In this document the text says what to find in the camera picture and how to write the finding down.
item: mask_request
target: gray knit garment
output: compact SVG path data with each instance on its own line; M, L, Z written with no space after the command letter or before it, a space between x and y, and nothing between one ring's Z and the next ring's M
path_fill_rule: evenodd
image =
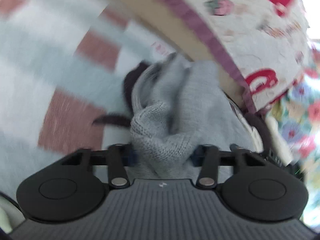
M253 150L250 135L219 88L218 69L211 61L188 62L170 55L151 65L132 91L131 136L138 164L130 179L196 180L200 168L189 157L198 145L229 151L235 143ZM224 181L230 169L220 169Z

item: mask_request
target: black round disc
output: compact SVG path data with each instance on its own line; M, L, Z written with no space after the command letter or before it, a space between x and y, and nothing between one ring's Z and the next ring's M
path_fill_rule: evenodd
M247 167L222 186L221 195L235 212L259 221L280 221L302 213L308 192L301 181L279 168Z
M103 200L105 189L93 174L77 166L43 169L24 180L17 201L28 217L45 222L78 219Z

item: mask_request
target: purple flower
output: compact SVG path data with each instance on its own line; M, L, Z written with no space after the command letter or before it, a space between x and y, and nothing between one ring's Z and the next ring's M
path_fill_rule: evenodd
M301 131L299 124L289 121L282 127L281 135L288 143L294 143L301 140L304 133Z
M311 88L305 82L299 83L292 88L292 98L299 102L308 100L310 93Z

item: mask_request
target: silver screw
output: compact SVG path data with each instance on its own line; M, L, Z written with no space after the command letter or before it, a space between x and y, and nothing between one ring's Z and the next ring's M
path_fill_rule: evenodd
M203 186L212 186L214 184L214 179L204 177L199 179L199 183Z
M125 178L114 178L111 183L115 186L124 186L127 184L127 180Z

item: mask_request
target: beige cardboard edge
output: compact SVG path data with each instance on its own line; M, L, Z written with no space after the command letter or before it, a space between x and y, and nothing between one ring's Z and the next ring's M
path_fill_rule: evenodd
M214 60L207 47L201 43L179 18L159 0L118 0L134 13L135 19L150 30L157 33L165 41L187 55L191 60ZM242 99L243 88L219 66L220 87L224 92L244 107Z

